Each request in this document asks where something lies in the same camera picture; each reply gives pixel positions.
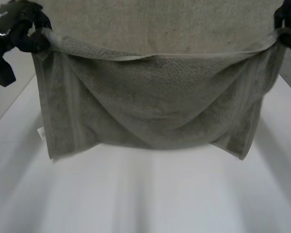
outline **gray towel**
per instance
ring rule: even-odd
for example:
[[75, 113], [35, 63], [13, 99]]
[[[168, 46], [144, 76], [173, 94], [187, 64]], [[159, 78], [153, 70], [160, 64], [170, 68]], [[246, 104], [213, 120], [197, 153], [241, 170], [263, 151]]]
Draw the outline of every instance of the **gray towel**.
[[52, 52], [34, 63], [51, 159], [101, 142], [212, 143], [244, 159], [285, 53], [276, 32], [244, 51], [195, 55], [140, 55], [43, 33]]

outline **white wall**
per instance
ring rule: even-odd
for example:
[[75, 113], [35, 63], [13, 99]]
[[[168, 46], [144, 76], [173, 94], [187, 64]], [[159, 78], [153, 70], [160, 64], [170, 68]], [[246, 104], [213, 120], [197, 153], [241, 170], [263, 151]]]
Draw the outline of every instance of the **white wall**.
[[[0, 0], [0, 4], [6, 2], [7, 0]], [[0, 118], [35, 74], [31, 54], [14, 49], [6, 53], [4, 58], [12, 66], [17, 81], [6, 88], [0, 86]]]

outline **terry cloth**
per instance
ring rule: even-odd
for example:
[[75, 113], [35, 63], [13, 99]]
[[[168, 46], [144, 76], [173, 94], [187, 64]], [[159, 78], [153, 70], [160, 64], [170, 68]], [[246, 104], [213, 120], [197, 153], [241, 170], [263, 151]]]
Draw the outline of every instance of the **terry cloth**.
[[212, 143], [244, 159], [285, 53], [277, 32], [243, 51], [190, 55], [134, 54], [43, 34], [52, 51], [33, 58], [51, 159], [99, 143]]

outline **towel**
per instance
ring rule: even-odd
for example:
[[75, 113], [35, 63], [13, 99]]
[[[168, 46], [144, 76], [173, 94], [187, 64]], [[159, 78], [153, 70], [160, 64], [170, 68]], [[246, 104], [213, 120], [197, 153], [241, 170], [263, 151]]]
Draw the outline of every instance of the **towel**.
[[277, 32], [239, 52], [150, 55], [43, 34], [52, 51], [33, 59], [51, 159], [99, 143], [212, 143], [242, 160], [285, 53]]

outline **care tag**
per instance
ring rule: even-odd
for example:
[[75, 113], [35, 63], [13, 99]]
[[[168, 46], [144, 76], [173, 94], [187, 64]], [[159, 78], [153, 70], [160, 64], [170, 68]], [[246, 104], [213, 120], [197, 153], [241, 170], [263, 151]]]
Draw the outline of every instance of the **care tag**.
[[42, 127], [42, 128], [40, 128], [40, 129], [38, 129], [38, 133], [39, 133], [39, 135], [40, 135], [40, 137], [41, 137], [41, 139], [43, 140], [43, 141], [45, 141], [45, 131], [44, 131], [44, 127]]

